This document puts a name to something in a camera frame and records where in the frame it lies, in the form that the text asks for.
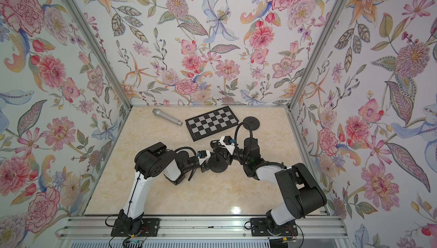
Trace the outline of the black round stand base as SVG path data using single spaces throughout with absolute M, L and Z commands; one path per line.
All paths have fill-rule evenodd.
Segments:
M 216 155 L 214 157 L 209 158 L 208 168 L 210 171 L 212 171 L 216 174 L 219 174 L 219 173 L 226 171 L 228 166 L 229 165 L 227 164 L 224 157 Z

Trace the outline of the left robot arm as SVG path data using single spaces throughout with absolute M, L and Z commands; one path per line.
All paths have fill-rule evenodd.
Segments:
M 155 178 L 162 174 L 173 185 L 178 185 L 186 173 L 190 173 L 189 179 L 192 179 L 196 170 L 210 157 L 208 150 L 195 151 L 191 147 L 170 150 L 161 142 L 140 151 L 134 158 L 135 179 L 129 199 L 120 210 L 116 223 L 125 232 L 139 232 L 143 208 Z

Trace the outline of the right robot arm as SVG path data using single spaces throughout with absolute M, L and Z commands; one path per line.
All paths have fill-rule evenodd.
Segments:
M 214 140 L 210 146 L 213 153 L 208 168 L 212 172 L 222 173 L 236 160 L 247 177 L 278 186 L 283 203 L 266 212 L 261 226 L 273 234 L 327 204 L 325 193 L 303 163 L 286 167 L 283 163 L 264 160 L 255 138 L 245 139 L 242 149 L 230 136 Z

